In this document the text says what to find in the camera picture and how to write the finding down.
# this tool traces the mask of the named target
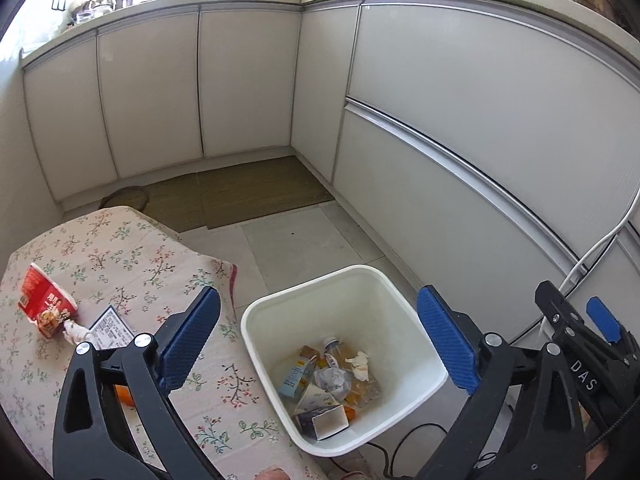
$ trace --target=floor mat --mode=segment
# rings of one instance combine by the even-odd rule
[[[178,232],[209,229],[333,200],[295,156],[189,173],[145,186],[144,213]],[[139,206],[141,193],[126,191],[107,206]]]
[[[295,156],[199,173],[207,228],[333,200]]]

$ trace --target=printed label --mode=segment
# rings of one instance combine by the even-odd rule
[[[89,330],[94,334],[101,350],[121,348],[128,345],[133,339],[133,333],[111,305],[91,325]]]
[[[332,356],[331,354],[327,353],[324,354],[324,358],[326,359],[327,364],[331,367],[331,368],[340,368],[338,366],[338,361],[337,359]]]

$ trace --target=red snack package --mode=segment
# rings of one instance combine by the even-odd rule
[[[65,319],[75,317],[78,312],[74,299],[36,264],[31,264],[27,270],[18,306],[48,339],[53,337]]]

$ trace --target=white cable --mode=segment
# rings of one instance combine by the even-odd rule
[[[567,274],[566,278],[564,279],[564,282],[562,282],[562,284],[560,285],[560,288],[558,289],[562,294],[564,294],[564,288],[566,287],[567,283],[569,283],[571,281],[571,277],[574,275],[575,271],[578,270],[582,266],[582,264],[587,259],[589,259],[589,257],[595,251],[597,251],[600,247],[602,247],[609,240],[611,240],[615,235],[618,234],[620,229],[622,229],[624,227],[626,222],[631,218],[631,215],[634,213],[634,211],[636,209],[636,206],[638,205],[638,201],[639,200],[640,200],[640,188],[638,188],[638,191],[636,191],[636,196],[634,197],[633,202],[629,206],[628,211],[622,217],[622,220],[620,222],[618,222],[618,224],[611,231],[609,231],[600,240],[598,240],[596,242],[596,244],[591,249],[589,249],[586,253],[584,253],[584,256],[581,257],[578,260],[578,262],[574,265],[574,268],[569,271],[569,273]]]

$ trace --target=white trash bin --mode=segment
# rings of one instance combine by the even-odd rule
[[[247,308],[240,327],[283,427],[300,449],[316,456],[339,456],[362,446],[429,399],[447,378],[415,310],[373,267],[347,267],[260,298]],[[277,389],[298,351],[304,345],[322,351],[327,335],[369,355],[382,395],[346,430],[315,441],[300,433]]]

